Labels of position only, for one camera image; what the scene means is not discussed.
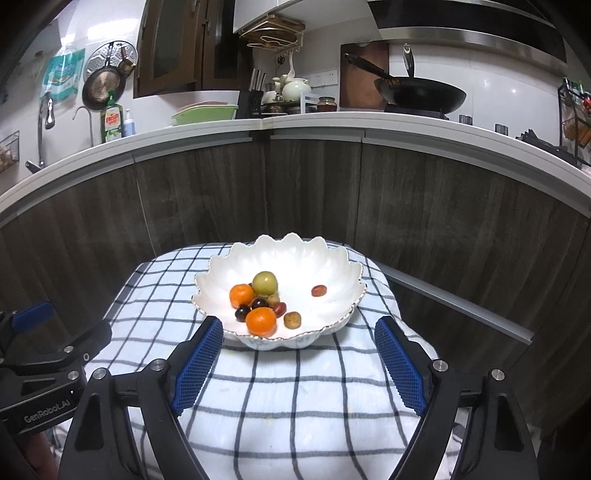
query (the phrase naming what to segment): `human hand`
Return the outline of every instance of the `human hand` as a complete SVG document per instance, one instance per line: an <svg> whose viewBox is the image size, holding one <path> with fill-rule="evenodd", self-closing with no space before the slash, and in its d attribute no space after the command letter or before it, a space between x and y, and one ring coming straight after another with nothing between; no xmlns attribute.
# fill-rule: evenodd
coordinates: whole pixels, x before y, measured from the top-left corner
<svg viewBox="0 0 591 480"><path fill-rule="evenodd" d="M42 433L31 436L22 449L27 462L40 480L57 480L57 465L47 437Z"/></svg>

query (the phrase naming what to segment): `glass jar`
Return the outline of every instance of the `glass jar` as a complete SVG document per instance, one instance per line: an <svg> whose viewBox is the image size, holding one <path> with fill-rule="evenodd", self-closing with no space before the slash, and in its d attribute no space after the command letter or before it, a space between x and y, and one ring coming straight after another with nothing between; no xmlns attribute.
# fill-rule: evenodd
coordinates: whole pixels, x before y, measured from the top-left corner
<svg viewBox="0 0 591 480"><path fill-rule="evenodd" d="M335 97L320 97L318 99L319 112L336 112Z"/></svg>

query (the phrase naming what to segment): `power outlet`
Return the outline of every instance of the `power outlet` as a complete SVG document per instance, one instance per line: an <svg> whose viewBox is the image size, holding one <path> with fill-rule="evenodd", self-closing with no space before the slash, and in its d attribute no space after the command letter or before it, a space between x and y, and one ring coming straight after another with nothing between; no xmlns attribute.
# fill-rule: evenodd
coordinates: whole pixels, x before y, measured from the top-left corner
<svg viewBox="0 0 591 480"><path fill-rule="evenodd" d="M321 73L312 73L308 77L308 85L310 85L312 88L322 87L324 85L324 77Z"/></svg>
<svg viewBox="0 0 591 480"><path fill-rule="evenodd" d="M339 84L339 72L331 70L324 73L324 84L325 85L338 85Z"/></svg>

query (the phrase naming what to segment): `kitchen counter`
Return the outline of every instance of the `kitchen counter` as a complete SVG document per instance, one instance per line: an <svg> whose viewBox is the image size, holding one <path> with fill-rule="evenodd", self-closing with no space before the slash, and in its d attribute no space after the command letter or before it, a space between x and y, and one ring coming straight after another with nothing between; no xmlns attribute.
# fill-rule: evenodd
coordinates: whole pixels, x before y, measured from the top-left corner
<svg viewBox="0 0 591 480"><path fill-rule="evenodd" d="M528 184L591 217L591 178L532 145L451 121L336 112L169 127L102 144L49 165L1 195L0 224L69 185L134 161L189 150L200 142L210 146L247 141L250 132L269 130L273 138L362 142L451 158Z"/></svg>

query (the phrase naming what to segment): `checkered tablecloth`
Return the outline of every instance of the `checkered tablecloth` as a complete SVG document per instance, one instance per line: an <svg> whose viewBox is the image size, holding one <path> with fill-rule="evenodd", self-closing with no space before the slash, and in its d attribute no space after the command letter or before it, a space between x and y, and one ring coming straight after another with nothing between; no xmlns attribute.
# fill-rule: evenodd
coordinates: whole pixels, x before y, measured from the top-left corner
<svg viewBox="0 0 591 480"><path fill-rule="evenodd" d="M196 245L140 265L106 315L113 338L88 363L87 377L99 367L114 375L138 371L190 338L203 320L191 303L193 277L229 249ZM402 322L379 268L348 250L364 265L368 291L344 328L302 350L260 352L224 341L196 404L179 418L211 480L382 480L394 470L418 417L404 407L376 351L376 321L391 315L432 358L436 353ZM129 414L148 474L161 478L141 412ZM68 427L56 428L58 447ZM436 478L450 477L460 441L450 438Z"/></svg>

